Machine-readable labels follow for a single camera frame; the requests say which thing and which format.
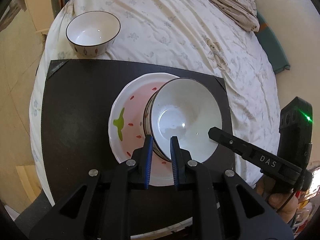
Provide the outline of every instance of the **black mat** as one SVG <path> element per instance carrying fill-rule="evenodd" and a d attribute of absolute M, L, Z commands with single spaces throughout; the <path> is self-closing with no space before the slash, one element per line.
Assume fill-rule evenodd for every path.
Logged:
<path fill-rule="evenodd" d="M 222 129 L 232 133 L 222 78 L 165 66 L 109 60 L 55 60 L 50 63 L 42 106 L 42 150 L 55 201 L 72 191 L 90 169 L 113 169 L 118 163 L 108 139 L 111 106 L 123 87 L 155 72 L 193 78 L 214 95 Z M 235 166 L 234 154 L 219 145 L 204 163 L 224 171 Z M 192 193 L 173 186 L 131 193 L 131 235 L 158 230 L 192 216 Z"/>

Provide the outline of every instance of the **bed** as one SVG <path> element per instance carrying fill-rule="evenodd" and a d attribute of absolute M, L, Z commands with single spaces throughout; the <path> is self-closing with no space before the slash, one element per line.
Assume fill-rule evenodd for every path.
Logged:
<path fill-rule="evenodd" d="M 115 42 L 97 59 L 165 65 L 224 78 L 233 134 L 276 154 L 280 115 L 276 79 L 253 32 L 243 30 L 209 0 L 69 0 L 49 30 L 29 108 L 32 153 L 52 205 L 41 147 L 46 74 L 51 60 L 79 58 L 68 44 L 66 27 L 73 17 L 92 10 L 108 11 L 121 22 Z M 237 155 L 236 172 L 249 185 L 261 177 L 258 167 Z"/>

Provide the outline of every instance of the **plate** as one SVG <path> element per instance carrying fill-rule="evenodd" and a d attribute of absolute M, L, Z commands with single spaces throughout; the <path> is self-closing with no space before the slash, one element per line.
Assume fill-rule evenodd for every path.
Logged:
<path fill-rule="evenodd" d="M 112 152 L 119 163 L 143 147 L 142 118 L 149 98 L 168 81 L 178 78 L 168 73 L 149 73 L 127 84 L 114 101 L 108 123 Z M 152 155 L 150 185 L 173 185 L 172 166 L 155 153 Z"/>

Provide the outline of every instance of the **ceramic bowl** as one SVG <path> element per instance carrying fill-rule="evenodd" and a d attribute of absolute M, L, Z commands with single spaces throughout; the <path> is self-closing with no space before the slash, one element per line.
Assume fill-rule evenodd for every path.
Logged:
<path fill-rule="evenodd" d="M 208 136 L 214 126 L 222 128 L 217 101 L 203 84 L 187 78 L 164 84 L 149 99 L 143 115 L 144 133 L 153 136 L 154 152 L 167 161 L 171 161 L 170 138 L 177 136 L 180 148 L 205 162 L 218 146 Z"/>
<path fill-rule="evenodd" d="M 94 57 L 106 52 L 120 28 L 120 21 L 113 14 L 91 11 L 74 18 L 67 26 L 66 36 L 77 53 Z"/>

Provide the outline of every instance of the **pink plate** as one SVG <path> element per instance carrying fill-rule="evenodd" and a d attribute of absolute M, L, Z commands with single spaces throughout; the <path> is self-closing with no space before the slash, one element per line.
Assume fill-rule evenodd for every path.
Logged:
<path fill-rule="evenodd" d="M 131 158 L 132 152 L 143 146 L 142 117 L 149 98 L 166 82 L 177 76 L 150 73 L 127 84 L 111 108 L 108 133 L 112 152 L 119 163 Z M 171 163 L 152 155 L 150 185 L 173 185 Z"/>

